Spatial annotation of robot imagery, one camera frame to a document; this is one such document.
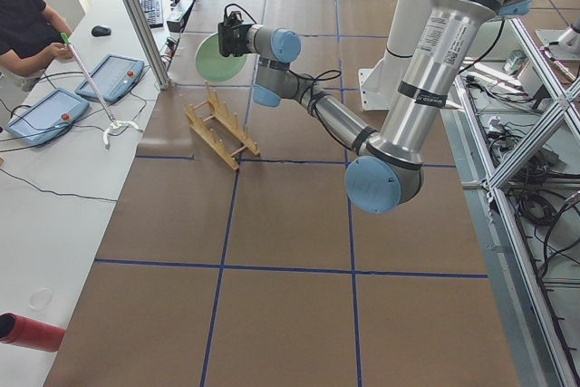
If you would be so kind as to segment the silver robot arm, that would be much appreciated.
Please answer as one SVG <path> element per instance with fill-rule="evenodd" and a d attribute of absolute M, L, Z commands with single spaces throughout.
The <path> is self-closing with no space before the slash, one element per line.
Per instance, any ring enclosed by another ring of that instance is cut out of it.
<path fill-rule="evenodd" d="M 524 15 L 531 0 L 398 0 L 394 28 L 407 27 L 415 50 L 380 129 L 367 125 L 329 94 L 319 80 L 293 73 L 301 43 L 284 28 L 249 24 L 247 12 L 227 5 L 217 27 L 222 57 L 258 57 L 253 99 L 275 107 L 293 100 L 319 120 L 355 160 L 345 172 L 351 202 L 380 214 L 415 197 L 423 183 L 421 148 L 477 36 L 491 20 Z"/>

